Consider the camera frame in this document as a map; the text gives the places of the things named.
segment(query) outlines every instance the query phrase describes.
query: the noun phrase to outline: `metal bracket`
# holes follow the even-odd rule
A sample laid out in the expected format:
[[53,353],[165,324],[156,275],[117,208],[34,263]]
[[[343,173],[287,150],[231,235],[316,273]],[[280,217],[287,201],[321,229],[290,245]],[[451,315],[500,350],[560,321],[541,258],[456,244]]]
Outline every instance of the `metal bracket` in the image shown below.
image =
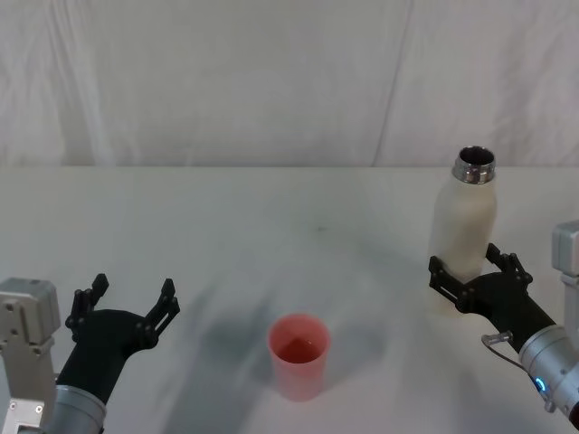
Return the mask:
[[551,263],[565,285],[565,331],[579,348],[579,221],[557,224],[551,241]]
[[10,278],[0,284],[0,351],[12,397],[2,434],[38,428],[51,417],[56,389],[50,348],[59,326],[51,282]]

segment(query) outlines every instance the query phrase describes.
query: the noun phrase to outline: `white mounting bracket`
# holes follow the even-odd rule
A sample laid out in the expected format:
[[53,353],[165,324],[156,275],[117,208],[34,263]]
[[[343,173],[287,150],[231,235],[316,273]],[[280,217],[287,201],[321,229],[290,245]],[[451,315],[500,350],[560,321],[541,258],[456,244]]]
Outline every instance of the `white mounting bracket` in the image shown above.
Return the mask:
[[565,331],[579,349],[579,221],[557,224],[551,246],[553,268],[565,284]]

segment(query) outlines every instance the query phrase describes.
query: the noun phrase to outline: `cable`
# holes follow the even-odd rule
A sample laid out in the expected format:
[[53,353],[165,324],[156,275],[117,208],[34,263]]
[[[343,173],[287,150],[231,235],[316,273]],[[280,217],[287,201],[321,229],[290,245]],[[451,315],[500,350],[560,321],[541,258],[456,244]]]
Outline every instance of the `cable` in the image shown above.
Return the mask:
[[483,335],[480,337],[480,341],[482,342],[483,345],[485,345],[487,347],[487,349],[489,351],[491,351],[494,355],[496,355],[497,357],[500,357],[501,359],[503,359],[506,362],[509,362],[510,364],[516,366],[519,369],[522,369],[523,371],[526,372],[525,368],[523,367],[522,364],[515,362],[513,359],[509,359],[508,357],[506,357],[504,354],[499,353],[497,350],[495,350],[494,348],[492,348],[492,345],[494,344],[498,344],[500,342],[509,342],[511,339],[513,338],[513,334],[510,332],[505,332],[505,333],[500,333],[498,335]]

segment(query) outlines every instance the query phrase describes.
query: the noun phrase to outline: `red liquid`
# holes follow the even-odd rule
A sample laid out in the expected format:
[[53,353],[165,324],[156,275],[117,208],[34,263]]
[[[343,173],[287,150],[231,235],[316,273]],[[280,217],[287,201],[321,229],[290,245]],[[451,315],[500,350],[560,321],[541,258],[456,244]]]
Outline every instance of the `red liquid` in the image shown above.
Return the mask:
[[278,357],[289,363],[307,363],[320,357],[320,352],[310,341],[294,339],[278,351]]

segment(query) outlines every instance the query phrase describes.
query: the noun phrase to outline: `blue light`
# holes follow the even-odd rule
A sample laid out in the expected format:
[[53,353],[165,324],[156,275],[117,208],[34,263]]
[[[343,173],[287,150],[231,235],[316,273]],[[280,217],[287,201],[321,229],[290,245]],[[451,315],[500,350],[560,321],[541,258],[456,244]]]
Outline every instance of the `blue light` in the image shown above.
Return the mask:
[[541,392],[545,392],[546,391],[546,386],[545,386],[545,382],[543,382],[543,380],[541,380],[539,377],[535,378],[535,382],[536,385],[539,386],[539,390]]

